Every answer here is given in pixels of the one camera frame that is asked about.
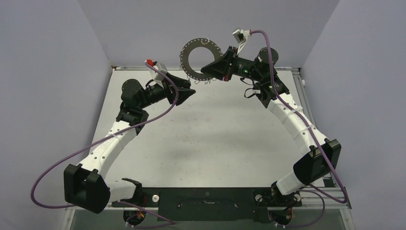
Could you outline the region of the metal perforated ring plate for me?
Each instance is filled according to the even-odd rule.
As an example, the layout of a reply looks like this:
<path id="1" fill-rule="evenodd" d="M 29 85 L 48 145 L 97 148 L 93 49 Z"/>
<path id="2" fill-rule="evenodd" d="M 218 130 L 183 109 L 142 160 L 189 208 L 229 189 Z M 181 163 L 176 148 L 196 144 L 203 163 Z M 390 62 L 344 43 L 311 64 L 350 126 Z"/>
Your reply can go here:
<path id="1" fill-rule="evenodd" d="M 207 37 L 194 38 L 181 49 L 180 67 L 195 82 L 209 81 L 212 77 L 200 69 L 223 56 L 221 48 Z"/>

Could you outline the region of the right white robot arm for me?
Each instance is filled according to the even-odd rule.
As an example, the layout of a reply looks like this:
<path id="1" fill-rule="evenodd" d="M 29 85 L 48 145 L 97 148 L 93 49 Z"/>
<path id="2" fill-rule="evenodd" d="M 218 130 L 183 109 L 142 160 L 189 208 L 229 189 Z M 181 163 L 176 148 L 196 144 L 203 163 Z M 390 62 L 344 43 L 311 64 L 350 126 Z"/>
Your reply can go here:
<path id="1" fill-rule="evenodd" d="M 235 47 L 228 50 L 219 59 L 202 67 L 202 73 L 222 81 L 231 80 L 237 75 L 254 82 L 253 90 L 265 108 L 273 113 L 286 128 L 299 148 L 301 158 L 292 170 L 271 186 L 271 200 L 283 205 L 290 194 L 329 174 L 336 167 L 341 144 L 329 140 L 310 122 L 302 107 L 294 101 L 287 86 L 280 80 L 276 69 L 270 69 L 279 55 L 273 48 L 268 54 L 262 48 L 254 60 L 240 58 Z"/>

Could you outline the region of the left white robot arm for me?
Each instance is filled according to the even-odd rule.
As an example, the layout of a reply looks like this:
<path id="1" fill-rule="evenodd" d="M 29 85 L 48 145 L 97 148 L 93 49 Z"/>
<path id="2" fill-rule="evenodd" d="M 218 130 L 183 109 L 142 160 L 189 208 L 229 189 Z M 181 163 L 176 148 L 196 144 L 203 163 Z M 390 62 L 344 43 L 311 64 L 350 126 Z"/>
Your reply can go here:
<path id="1" fill-rule="evenodd" d="M 129 178 L 107 182 L 107 172 L 143 129 L 149 116 L 145 108 L 165 99 L 171 105 L 180 105 L 196 92 L 188 80 L 170 73 L 145 88 L 138 80 L 128 79 L 121 90 L 120 112 L 106 140 L 97 144 L 77 165 L 69 164 L 64 170 L 65 201 L 93 213 L 102 212 L 111 202 L 125 200 L 131 206 L 142 202 L 140 182 Z"/>

